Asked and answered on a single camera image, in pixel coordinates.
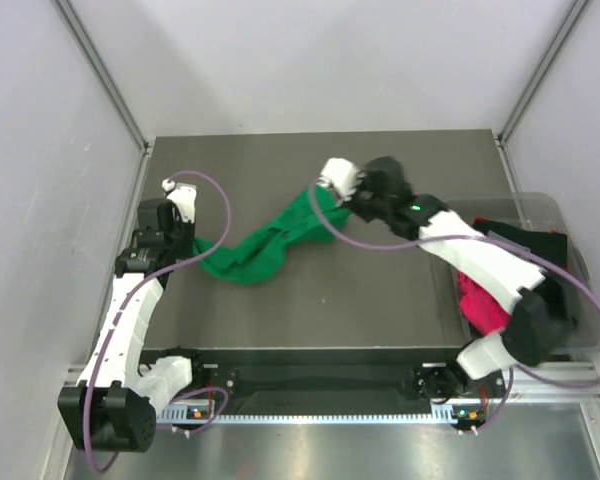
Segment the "green t-shirt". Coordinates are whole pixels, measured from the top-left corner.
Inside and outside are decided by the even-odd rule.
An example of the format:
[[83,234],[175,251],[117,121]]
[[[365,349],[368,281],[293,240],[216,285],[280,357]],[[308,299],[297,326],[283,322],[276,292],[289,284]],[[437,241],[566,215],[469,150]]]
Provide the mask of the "green t-shirt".
[[254,285],[272,279],[284,266],[287,251],[304,244],[335,239],[314,213],[304,190],[270,223],[234,247],[220,247],[200,261],[210,275],[227,282]]

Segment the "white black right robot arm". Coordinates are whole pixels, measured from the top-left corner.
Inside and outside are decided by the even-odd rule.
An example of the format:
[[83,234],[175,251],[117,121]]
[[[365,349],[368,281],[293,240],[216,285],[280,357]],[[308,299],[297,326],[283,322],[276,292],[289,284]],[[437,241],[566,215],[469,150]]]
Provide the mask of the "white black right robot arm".
[[446,380],[454,393],[472,394],[497,370],[536,367],[570,336],[573,322],[555,276],[472,228],[439,198],[414,193],[396,159],[380,157],[358,167],[332,158],[322,175],[345,208],[366,222],[384,222],[394,235],[442,259],[508,314],[505,326],[469,343],[449,367]]

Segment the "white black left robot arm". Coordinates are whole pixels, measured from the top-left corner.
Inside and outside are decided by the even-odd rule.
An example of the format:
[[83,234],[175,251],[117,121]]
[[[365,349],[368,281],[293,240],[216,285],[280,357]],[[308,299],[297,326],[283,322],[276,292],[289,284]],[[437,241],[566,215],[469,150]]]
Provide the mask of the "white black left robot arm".
[[179,391],[192,397],[206,387],[205,370],[185,357],[167,356],[147,374],[139,372],[169,268],[193,256],[195,198],[186,190],[138,206],[131,244],[114,262],[112,297],[94,351],[77,383],[63,388],[57,401],[80,450],[144,452],[170,400]]

